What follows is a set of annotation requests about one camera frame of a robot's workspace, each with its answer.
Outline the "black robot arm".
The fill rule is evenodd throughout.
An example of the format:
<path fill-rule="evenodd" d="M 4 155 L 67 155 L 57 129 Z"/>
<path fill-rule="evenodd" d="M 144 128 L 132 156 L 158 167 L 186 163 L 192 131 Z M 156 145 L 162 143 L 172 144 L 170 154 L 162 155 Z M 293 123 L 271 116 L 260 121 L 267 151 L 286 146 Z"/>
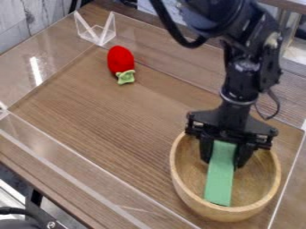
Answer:
<path fill-rule="evenodd" d="M 199 139 L 199 155 L 212 158 L 214 142 L 234 144 L 232 166 L 246 165 L 255 151 L 271 148 L 278 131 L 250 109 L 259 95 L 279 84 L 282 33 L 278 21 L 255 0 L 180 0 L 187 26 L 223 48 L 220 105 L 187 114 L 186 134 Z"/>

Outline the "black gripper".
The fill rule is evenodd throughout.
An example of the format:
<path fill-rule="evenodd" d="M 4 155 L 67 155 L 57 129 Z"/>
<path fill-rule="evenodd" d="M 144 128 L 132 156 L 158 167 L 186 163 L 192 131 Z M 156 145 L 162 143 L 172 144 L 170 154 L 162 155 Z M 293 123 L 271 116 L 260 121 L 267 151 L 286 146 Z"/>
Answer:
<path fill-rule="evenodd" d="M 223 102 L 214 110 L 187 113 L 186 134 L 200 136 L 199 154 L 206 163 L 212 155 L 214 140 L 243 144 L 235 154 L 235 167 L 242 168 L 254 154 L 255 147 L 271 148 L 278 130 L 250 115 L 248 106 L 231 106 Z"/>

